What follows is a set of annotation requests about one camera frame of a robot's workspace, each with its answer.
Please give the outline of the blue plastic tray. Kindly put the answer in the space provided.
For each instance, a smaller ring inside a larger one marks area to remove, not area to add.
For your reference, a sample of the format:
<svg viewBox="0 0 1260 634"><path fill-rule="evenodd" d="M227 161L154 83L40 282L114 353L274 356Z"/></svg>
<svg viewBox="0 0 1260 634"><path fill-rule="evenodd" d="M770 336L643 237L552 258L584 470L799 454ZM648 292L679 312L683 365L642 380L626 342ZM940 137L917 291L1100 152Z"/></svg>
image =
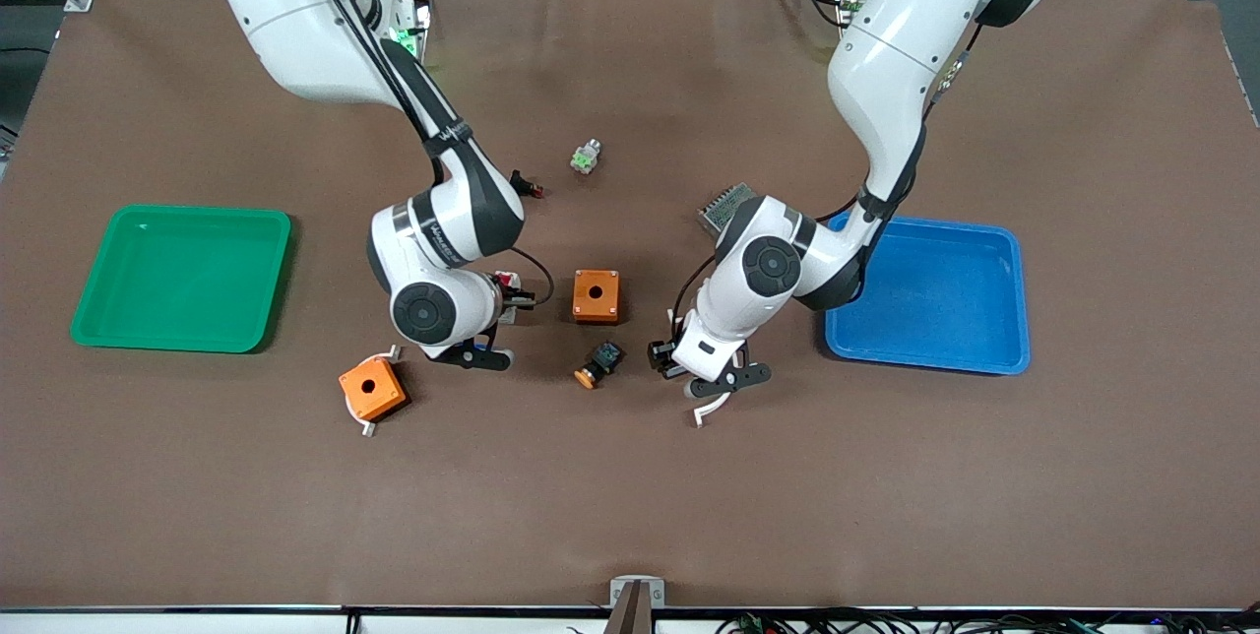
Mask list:
<svg viewBox="0 0 1260 634"><path fill-rule="evenodd" d="M823 319L847 360L1018 376L1032 359L1021 242L999 226L896 217L856 303Z"/></svg>

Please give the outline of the brown table mat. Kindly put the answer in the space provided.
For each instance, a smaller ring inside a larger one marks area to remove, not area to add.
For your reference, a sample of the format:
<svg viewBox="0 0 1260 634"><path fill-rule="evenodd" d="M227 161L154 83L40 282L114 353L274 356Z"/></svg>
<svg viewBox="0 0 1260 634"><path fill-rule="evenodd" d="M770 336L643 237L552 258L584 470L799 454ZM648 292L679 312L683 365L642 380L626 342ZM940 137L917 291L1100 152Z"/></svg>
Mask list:
<svg viewBox="0 0 1260 634"><path fill-rule="evenodd" d="M428 185L410 124L280 89L223 0L68 16L0 182L0 606L585 605L622 573L697 606L1260 600L1260 129L1212 3L1043 0L932 110L901 217L1017 234L1024 373L834 360L793 303L751 343L772 379L693 426L645 348L698 207L822 214L864 176L834 45L788 0L436 0L426 59L547 187L522 243L561 287L509 372L406 349L363 437L338 378L397 339L365 229ZM134 204L289 216L260 347L76 344ZM573 320L581 268L620 272L620 323Z"/></svg>

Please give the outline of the green plastic tray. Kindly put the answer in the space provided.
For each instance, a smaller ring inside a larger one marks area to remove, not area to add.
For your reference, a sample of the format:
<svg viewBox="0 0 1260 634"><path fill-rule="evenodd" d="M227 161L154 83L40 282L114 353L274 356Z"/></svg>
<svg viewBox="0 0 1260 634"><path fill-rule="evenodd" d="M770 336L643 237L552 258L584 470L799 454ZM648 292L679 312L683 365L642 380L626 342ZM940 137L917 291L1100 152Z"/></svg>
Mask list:
<svg viewBox="0 0 1260 634"><path fill-rule="evenodd" d="M78 347L247 354L268 333L291 234L280 210L126 205L69 334Z"/></svg>

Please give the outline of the grey metal mount bracket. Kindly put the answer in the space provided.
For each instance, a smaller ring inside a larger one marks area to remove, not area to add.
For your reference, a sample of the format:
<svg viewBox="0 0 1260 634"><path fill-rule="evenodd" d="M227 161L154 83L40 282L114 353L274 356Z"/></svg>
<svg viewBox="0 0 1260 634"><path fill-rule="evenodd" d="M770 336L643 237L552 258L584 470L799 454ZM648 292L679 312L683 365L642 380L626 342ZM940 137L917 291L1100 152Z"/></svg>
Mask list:
<svg viewBox="0 0 1260 634"><path fill-rule="evenodd" d="M625 591L634 591L638 584L638 600L648 604L648 608L667 608L665 580L653 575L621 575L610 580L610 608L617 606L617 600Z"/></svg>

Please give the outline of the white table edge rail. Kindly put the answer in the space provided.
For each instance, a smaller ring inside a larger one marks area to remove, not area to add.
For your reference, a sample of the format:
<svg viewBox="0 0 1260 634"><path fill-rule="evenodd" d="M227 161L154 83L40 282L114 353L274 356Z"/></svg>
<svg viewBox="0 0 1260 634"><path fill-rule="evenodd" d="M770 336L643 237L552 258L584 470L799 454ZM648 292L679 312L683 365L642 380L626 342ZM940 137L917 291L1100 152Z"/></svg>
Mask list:
<svg viewBox="0 0 1260 634"><path fill-rule="evenodd" d="M602 634L609 605L0 608L0 634ZM1260 634L1244 608L667 606L656 634Z"/></svg>

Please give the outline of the black orange-headed push button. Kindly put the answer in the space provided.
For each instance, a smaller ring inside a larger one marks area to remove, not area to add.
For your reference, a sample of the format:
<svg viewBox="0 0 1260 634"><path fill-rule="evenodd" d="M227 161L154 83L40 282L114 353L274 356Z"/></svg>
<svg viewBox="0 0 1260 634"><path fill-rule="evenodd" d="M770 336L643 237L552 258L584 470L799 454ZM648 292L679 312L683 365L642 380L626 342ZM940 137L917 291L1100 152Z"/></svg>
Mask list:
<svg viewBox="0 0 1260 634"><path fill-rule="evenodd" d="M588 360L573 372L573 378L586 389L595 389L604 378L615 373L624 360L625 350L616 343L606 340L591 350Z"/></svg>

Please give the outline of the metal mesh power supply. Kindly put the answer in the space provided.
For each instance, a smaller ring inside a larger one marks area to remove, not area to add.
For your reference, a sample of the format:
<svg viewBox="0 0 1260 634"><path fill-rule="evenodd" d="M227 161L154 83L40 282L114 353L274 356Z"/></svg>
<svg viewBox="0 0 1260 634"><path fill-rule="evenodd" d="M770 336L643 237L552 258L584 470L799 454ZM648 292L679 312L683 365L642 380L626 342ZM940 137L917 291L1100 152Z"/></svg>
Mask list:
<svg viewBox="0 0 1260 634"><path fill-rule="evenodd" d="M747 184L727 187L697 210L699 226L712 236L712 239L719 239L722 229L733 221L738 207L756 197L757 193Z"/></svg>

